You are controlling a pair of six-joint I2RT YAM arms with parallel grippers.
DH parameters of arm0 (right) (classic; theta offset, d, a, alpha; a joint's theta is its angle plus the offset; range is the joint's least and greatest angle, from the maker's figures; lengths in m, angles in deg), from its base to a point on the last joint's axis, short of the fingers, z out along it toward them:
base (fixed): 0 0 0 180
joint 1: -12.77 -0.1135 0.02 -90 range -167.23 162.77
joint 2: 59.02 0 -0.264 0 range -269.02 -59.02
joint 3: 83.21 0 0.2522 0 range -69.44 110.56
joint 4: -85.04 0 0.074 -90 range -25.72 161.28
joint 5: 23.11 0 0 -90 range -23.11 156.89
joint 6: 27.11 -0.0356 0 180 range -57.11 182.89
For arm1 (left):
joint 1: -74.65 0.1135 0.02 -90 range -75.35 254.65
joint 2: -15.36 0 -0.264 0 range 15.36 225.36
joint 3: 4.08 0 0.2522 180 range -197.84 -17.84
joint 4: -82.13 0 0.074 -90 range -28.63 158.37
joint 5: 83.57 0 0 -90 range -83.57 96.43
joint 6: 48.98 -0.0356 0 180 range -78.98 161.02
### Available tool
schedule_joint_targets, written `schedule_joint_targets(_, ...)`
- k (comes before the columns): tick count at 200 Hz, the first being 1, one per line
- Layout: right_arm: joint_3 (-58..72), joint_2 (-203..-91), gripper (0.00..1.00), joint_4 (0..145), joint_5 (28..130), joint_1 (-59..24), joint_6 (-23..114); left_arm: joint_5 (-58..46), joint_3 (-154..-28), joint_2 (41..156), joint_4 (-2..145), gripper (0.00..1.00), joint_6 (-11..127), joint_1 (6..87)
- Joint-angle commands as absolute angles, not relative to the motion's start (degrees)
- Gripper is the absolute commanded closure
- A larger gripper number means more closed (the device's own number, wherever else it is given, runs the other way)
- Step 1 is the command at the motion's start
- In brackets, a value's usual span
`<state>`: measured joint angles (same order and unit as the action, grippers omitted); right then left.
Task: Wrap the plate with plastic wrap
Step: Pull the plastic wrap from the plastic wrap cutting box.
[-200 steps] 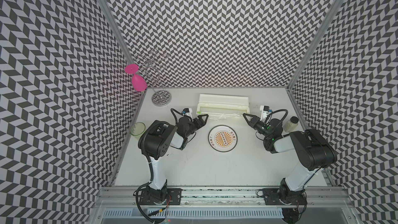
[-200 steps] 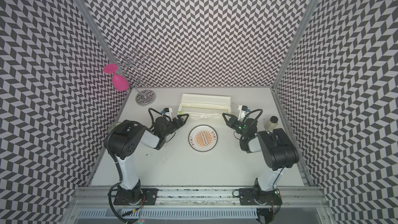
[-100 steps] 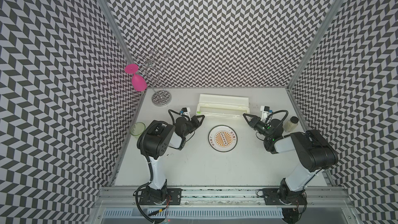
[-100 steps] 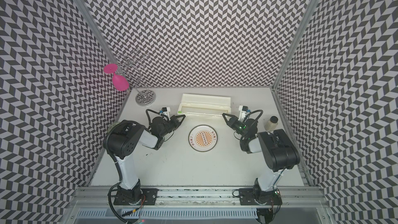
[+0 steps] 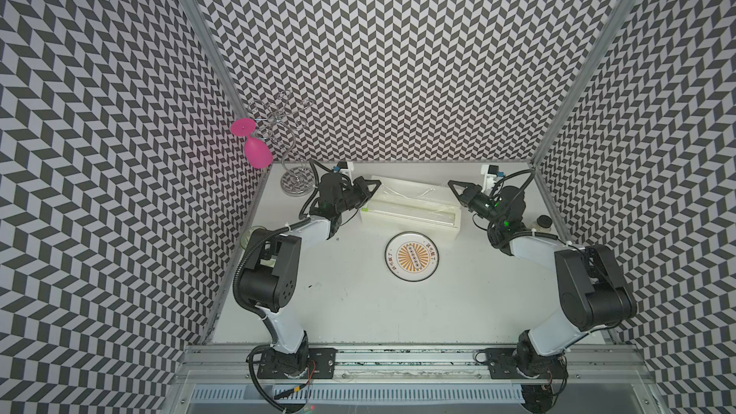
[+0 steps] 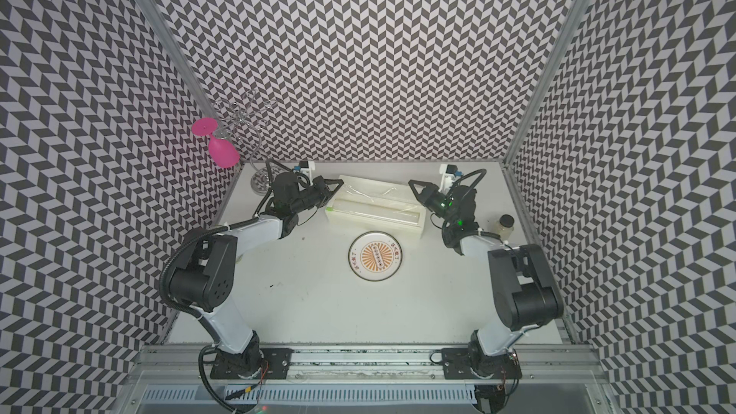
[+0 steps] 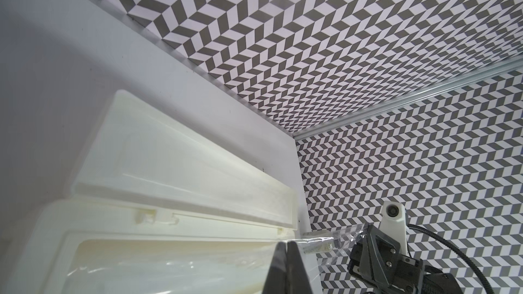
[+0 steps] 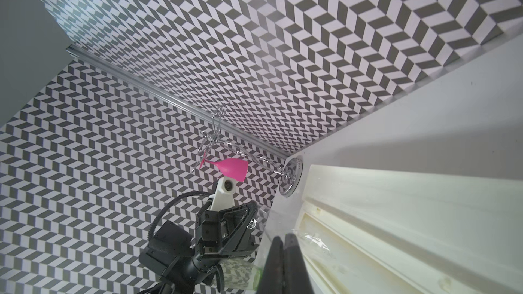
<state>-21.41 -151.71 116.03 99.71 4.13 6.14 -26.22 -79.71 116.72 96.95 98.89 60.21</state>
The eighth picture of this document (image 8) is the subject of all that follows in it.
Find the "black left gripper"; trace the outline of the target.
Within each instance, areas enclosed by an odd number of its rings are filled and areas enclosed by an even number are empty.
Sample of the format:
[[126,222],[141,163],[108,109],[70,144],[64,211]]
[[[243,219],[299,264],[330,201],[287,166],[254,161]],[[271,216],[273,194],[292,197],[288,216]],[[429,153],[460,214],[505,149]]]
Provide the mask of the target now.
[[253,235],[258,206],[249,202],[220,211],[207,203],[197,216],[195,256],[197,259],[247,257],[257,248]]

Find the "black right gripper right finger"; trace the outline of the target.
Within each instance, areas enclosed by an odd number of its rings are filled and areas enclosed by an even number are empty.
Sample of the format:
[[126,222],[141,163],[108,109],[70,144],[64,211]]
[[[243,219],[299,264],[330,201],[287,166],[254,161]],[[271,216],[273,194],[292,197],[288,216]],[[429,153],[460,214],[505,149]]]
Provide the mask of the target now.
[[314,294],[305,260],[295,234],[287,234],[283,246],[283,292]]

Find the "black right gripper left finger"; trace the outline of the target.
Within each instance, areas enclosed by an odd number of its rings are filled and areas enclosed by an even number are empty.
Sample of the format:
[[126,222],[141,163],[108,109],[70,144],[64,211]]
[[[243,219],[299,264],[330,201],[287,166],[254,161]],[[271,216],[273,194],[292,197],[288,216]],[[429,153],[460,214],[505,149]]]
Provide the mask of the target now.
[[283,268],[283,241],[279,236],[277,236],[270,246],[270,251],[268,253],[256,294],[283,294]]

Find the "cream plastic wrap dispenser box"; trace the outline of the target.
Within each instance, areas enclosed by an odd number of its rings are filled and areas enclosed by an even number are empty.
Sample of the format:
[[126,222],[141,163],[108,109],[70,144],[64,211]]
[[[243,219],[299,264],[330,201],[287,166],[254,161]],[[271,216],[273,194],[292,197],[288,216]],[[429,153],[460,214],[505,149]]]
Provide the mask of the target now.
[[313,165],[294,227],[322,293],[521,293],[522,183]]

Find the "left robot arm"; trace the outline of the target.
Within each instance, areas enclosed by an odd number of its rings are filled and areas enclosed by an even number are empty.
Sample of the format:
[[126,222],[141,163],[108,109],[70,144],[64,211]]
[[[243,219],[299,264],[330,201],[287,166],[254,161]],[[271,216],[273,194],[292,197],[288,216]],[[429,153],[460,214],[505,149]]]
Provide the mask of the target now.
[[255,202],[212,211],[206,203],[196,219],[195,235],[166,221],[140,253],[139,262],[159,276],[149,293],[194,293],[196,286],[216,283],[226,289],[221,263],[245,258],[257,248],[253,230],[258,213]]

